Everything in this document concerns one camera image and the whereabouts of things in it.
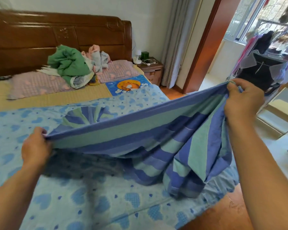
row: bed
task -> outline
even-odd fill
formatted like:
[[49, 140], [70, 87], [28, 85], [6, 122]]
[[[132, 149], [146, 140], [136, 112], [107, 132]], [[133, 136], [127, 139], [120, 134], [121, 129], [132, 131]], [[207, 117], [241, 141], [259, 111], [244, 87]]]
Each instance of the bed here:
[[[78, 50], [98, 44], [112, 60], [130, 61], [131, 39], [131, 23], [117, 17], [3, 11], [0, 76], [38, 69], [59, 44]], [[35, 126], [50, 132], [63, 115], [81, 106], [101, 106], [122, 116], [169, 101], [156, 85], [142, 90], [117, 96], [92, 90], [91, 96], [85, 88], [15, 103], [4, 102], [0, 88], [0, 185], [21, 168], [21, 145]], [[196, 199], [175, 199], [162, 183], [142, 186], [134, 182], [117, 160], [57, 154], [39, 179], [21, 229], [150, 229], [157, 221], [178, 229], [233, 192], [238, 182], [232, 162]]]

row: small white lamp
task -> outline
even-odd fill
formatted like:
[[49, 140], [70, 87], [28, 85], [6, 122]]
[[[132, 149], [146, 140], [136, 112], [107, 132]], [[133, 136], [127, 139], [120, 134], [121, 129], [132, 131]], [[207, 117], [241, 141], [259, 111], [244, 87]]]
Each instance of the small white lamp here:
[[141, 64], [142, 61], [139, 59], [139, 56], [142, 54], [141, 50], [135, 50], [135, 57], [133, 57], [133, 62], [135, 64]]

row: person's right hand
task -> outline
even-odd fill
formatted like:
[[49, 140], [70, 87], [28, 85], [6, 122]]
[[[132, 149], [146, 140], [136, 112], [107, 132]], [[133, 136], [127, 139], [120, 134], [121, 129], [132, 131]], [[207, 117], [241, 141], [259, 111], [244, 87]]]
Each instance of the person's right hand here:
[[[235, 78], [232, 81], [236, 85], [228, 83], [229, 98], [224, 107], [228, 124], [253, 124], [258, 110], [264, 104], [264, 92], [246, 80]], [[239, 92], [238, 86], [244, 90], [242, 93]]]
[[36, 127], [34, 132], [24, 141], [21, 148], [23, 166], [43, 169], [51, 156], [51, 143], [46, 141], [42, 134], [47, 131], [41, 127]]

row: crumpled green blanket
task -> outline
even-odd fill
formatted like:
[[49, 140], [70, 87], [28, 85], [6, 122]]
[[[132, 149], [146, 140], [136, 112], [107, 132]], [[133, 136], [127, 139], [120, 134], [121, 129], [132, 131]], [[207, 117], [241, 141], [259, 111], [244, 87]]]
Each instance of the crumpled green blanket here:
[[57, 69], [58, 74], [71, 85], [72, 77], [85, 76], [91, 73], [81, 52], [75, 48], [60, 45], [55, 54], [48, 57], [48, 65]]

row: blue and green striped cloth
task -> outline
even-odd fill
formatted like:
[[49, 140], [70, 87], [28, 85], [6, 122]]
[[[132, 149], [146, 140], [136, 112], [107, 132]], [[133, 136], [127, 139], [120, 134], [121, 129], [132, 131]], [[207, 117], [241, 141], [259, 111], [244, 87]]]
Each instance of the blue and green striped cloth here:
[[136, 182], [163, 180], [170, 194], [197, 197], [232, 161], [226, 85], [121, 117], [103, 107], [77, 108], [47, 139], [61, 151], [122, 158]]

